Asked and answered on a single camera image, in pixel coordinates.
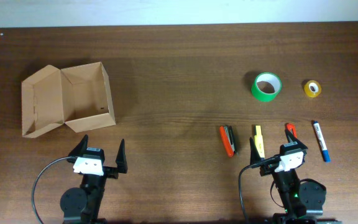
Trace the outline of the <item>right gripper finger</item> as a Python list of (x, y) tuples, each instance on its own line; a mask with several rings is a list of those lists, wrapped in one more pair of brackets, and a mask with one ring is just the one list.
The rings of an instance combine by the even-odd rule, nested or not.
[(250, 138), (250, 165), (258, 164), (262, 159), (259, 155), (254, 139)]
[(285, 130), (285, 134), (288, 140), (288, 143), (285, 144), (285, 147), (292, 147), (296, 146), (300, 149), (306, 149), (307, 147), (299, 140), (297, 139), (291, 131), (288, 129)]

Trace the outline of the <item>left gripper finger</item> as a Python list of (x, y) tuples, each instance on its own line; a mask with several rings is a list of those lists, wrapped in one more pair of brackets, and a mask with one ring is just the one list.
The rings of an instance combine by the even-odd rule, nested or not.
[(68, 154), (68, 156), (70, 157), (78, 157), (78, 156), (82, 156), (87, 147), (88, 147), (88, 135), (85, 134), (84, 137), (82, 138), (82, 140), (74, 147), (74, 149), (72, 149), (70, 151), (70, 153)]
[(119, 150), (116, 156), (116, 165), (118, 173), (126, 174), (128, 171), (127, 160), (126, 160), (126, 150), (125, 150), (125, 140), (122, 139)]

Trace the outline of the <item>orange utility knife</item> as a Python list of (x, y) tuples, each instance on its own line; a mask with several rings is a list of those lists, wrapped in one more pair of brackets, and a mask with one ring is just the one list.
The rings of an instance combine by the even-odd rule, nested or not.
[(296, 133), (296, 127), (294, 124), (292, 123), (286, 123), (285, 127), (287, 130), (289, 130), (289, 132), (292, 133), (292, 135), (294, 135), (294, 137), (297, 137), (297, 133)]

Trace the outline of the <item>yellow highlighter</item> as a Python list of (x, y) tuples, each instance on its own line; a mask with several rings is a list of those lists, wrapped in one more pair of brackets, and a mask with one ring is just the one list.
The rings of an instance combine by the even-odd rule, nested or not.
[(255, 125), (254, 127), (254, 142), (261, 159), (265, 158), (265, 151), (264, 151), (264, 140), (262, 135), (261, 126)]

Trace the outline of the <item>blue white marker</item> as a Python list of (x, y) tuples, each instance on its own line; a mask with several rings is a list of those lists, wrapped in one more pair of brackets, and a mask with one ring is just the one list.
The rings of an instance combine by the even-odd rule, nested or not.
[(323, 137), (321, 127), (317, 121), (312, 121), (312, 124), (313, 124), (314, 131), (316, 133), (317, 140), (319, 142), (319, 146), (320, 146), (321, 153), (323, 156), (323, 161), (326, 163), (329, 163), (329, 162), (331, 162), (331, 158), (330, 158), (330, 155), (329, 155), (329, 152), (328, 152), (328, 149), (327, 149), (324, 137)]

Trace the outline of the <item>orange stapler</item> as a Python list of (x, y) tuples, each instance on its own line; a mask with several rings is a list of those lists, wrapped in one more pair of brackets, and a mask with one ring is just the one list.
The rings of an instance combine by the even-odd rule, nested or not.
[(229, 157), (233, 157), (237, 153), (236, 139), (232, 126), (220, 126), (219, 133), (226, 151)]

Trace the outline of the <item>brown cardboard box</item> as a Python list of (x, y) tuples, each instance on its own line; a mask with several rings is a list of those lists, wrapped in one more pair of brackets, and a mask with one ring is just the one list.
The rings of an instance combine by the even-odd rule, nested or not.
[(21, 83), (22, 136), (37, 138), (64, 124), (80, 133), (116, 124), (109, 76), (101, 62), (52, 65)]

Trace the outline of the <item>small yellow tape roll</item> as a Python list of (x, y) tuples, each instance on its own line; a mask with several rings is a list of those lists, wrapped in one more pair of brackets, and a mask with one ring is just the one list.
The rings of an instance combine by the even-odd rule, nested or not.
[(321, 93), (321, 90), (321, 85), (315, 80), (310, 80), (304, 85), (304, 91), (310, 98), (316, 98)]

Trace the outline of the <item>green tape roll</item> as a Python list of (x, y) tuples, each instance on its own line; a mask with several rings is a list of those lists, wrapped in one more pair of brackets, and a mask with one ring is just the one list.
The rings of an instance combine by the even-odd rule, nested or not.
[[(258, 86), (258, 83), (260, 82), (270, 84), (273, 87), (273, 92), (266, 93), (262, 91)], [(261, 102), (269, 102), (275, 99), (275, 97), (280, 93), (281, 89), (282, 81), (276, 74), (270, 72), (263, 72), (256, 76), (251, 87), (251, 93), (257, 100)]]

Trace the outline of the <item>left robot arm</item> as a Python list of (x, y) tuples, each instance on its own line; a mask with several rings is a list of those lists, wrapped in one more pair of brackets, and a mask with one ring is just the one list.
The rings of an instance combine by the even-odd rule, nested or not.
[(82, 176), (79, 187), (70, 188), (60, 199), (64, 223), (106, 223), (99, 218), (106, 181), (117, 179), (127, 173), (125, 140), (122, 140), (116, 156), (116, 166), (105, 166), (105, 155), (101, 148), (88, 146), (88, 135), (68, 154), (67, 161), (73, 171)]

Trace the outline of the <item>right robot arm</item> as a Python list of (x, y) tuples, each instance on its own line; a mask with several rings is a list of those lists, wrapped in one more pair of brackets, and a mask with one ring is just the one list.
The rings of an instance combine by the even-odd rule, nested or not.
[(262, 159), (256, 143), (250, 139), (250, 167), (259, 168), (260, 175), (271, 175), (278, 190), (284, 213), (273, 215), (273, 223), (316, 223), (323, 214), (326, 187), (313, 179), (299, 179), (296, 168), (305, 163), (307, 147), (290, 131), (288, 142), (280, 146), (280, 153)]

